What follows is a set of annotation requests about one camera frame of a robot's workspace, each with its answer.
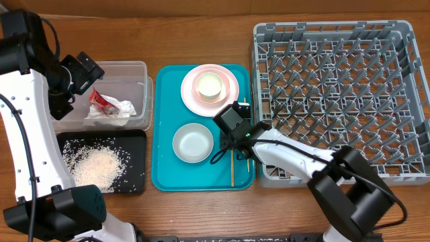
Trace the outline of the grey bowl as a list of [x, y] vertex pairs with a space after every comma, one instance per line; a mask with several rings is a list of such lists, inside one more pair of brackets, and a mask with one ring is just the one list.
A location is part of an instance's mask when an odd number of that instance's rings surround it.
[[172, 147], [176, 156], [186, 163], [199, 163], [212, 152], [214, 138], [202, 124], [189, 123], [173, 136]]

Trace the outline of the white napkin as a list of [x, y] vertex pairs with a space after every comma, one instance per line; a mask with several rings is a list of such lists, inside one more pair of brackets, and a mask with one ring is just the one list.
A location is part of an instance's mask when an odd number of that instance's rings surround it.
[[101, 124], [125, 126], [129, 121], [129, 118], [136, 115], [136, 110], [134, 109], [134, 106], [131, 101], [118, 101], [116, 98], [110, 97], [108, 95], [102, 95], [102, 97], [109, 103], [119, 108], [119, 113], [106, 116], [102, 111], [97, 108], [97, 106], [92, 104], [86, 117], [87, 120], [96, 120]]

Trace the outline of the red foil snack wrapper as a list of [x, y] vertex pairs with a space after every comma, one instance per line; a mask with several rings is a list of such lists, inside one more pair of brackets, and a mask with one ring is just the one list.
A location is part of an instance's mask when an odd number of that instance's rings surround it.
[[93, 88], [89, 101], [105, 115], [118, 114], [120, 112], [120, 109], [117, 106], [102, 97], [95, 88]]

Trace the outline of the wooden chopstick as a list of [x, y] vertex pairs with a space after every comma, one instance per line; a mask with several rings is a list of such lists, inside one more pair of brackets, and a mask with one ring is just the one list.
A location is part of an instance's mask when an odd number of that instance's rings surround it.
[[234, 151], [230, 150], [230, 185], [234, 187]]
[[249, 159], [247, 159], [247, 172], [248, 172], [248, 173], [250, 172], [250, 161], [249, 161]]

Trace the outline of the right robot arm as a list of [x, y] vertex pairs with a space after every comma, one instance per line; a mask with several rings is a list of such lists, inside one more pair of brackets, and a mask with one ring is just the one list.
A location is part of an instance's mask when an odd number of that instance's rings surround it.
[[331, 224], [323, 241], [381, 240], [373, 232], [394, 204], [394, 194], [357, 149], [305, 145], [264, 122], [252, 125], [248, 110], [247, 104], [233, 102], [213, 117], [222, 133], [222, 148], [211, 163], [231, 149], [299, 177]]

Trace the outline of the pale green cup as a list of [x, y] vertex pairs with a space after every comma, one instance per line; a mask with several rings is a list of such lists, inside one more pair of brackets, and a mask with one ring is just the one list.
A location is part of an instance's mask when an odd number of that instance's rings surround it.
[[213, 72], [201, 74], [196, 84], [199, 95], [207, 100], [216, 99], [222, 91], [222, 79]]

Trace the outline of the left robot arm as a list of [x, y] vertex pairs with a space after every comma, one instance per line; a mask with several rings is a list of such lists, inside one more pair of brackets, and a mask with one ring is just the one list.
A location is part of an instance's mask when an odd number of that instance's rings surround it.
[[29, 241], [144, 241], [136, 225], [106, 210], [97, 186], [77, 186], [65, 165], [52, 123], [104, 71], [84, 52], [60, 58], [49, 48], [47, 24], [22, 9], [1, 15], [1, 117], [17, 200], [3, 211], [5, 222]]

